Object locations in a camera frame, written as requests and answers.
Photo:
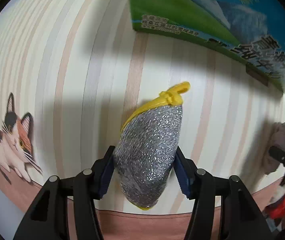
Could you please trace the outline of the purple grey cloth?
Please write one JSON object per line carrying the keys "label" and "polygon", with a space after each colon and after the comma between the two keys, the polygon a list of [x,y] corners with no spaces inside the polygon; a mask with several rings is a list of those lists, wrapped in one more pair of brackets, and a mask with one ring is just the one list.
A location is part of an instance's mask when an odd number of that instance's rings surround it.
{"label": "purple grey cloth", "polygon": [[285,150],[285,122],[276,122],[273,126],[271,136],[262,159],[262,171],[265,175],[275,172],[280,164],[279,161],[270,156],[269,149],[271,146],[276,146],[281,150]]}

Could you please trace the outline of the silver scrubber with yellow handle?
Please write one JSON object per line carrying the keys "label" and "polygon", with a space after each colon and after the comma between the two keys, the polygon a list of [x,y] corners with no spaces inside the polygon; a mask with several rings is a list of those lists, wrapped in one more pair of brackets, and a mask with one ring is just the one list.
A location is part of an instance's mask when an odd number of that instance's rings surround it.
{"label": "silver scrubber with yellow handle", "polygon": [[124,123],[114,150],[115,169],[127,200],[142,210],[157,204],[166,188],[178,148],[185,81],[159,93]]}

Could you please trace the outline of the red and white item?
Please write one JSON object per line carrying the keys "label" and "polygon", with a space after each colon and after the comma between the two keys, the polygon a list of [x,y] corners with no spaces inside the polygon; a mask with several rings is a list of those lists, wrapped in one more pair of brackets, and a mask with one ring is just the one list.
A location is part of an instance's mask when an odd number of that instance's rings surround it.
{"label": "red and white item", "polygon": [[285,176],[276,188],[274,195],[263,210],[264,217],[271,231],[275,228],[281,230],[281,222],[285,216]]}

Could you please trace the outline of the cardboard box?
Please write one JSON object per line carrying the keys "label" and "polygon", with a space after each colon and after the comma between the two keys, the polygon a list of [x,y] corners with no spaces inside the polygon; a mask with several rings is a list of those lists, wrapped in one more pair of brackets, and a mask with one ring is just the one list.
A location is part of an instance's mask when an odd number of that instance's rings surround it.
{"label": "cardboard box", "polygon": [[130,0],[136,31],[218,51],[285,93],[285,9],[277,0]]}

